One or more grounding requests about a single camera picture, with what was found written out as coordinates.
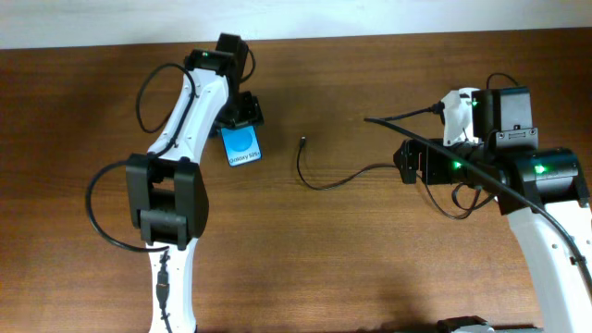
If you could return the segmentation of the blue Galaxy smartphone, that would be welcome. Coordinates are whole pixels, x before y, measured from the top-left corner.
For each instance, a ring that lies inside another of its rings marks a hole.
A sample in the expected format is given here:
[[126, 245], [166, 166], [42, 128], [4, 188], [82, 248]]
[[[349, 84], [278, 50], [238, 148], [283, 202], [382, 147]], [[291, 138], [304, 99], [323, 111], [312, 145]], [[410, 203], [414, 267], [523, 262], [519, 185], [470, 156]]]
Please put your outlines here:
[[245, 165], [262, 158], [254, 126], [241, 129], [222, 129], [221, 136], [231, 167]]

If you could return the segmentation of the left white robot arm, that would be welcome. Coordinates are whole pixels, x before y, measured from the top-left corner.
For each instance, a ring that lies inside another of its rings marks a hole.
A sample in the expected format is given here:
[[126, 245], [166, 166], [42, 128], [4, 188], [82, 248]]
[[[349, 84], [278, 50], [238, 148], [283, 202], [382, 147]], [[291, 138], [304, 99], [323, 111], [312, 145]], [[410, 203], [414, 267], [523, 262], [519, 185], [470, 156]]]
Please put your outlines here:
[[213, 50], [194, 49], [183, 61], [179, 98], [156, 141], [126, 162], [129, 210], [149, 255], [153, 332], [194, 332], [193, 256], [204, 233], [209, 200], [201, 171], [208, 139], [220, 135], [231, 166], [257, 161], [255, 134], [264, 122], [256, 96], [242, 91], [253, 51], [223, 33]]

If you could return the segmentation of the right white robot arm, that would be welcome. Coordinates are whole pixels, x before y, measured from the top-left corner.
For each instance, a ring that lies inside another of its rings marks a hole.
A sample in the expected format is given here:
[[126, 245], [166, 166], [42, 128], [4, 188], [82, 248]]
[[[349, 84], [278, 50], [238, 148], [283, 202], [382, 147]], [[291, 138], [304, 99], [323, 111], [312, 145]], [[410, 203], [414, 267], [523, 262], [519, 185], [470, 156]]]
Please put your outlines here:
[[463, 88], [432, 112], [440, 139], [394, 154], [405, 184], [463, 184], [496, 198], [524, 254], [547, 332], [591, 329], [591, 195], [576, 154], [541, 149], [525, 87]]

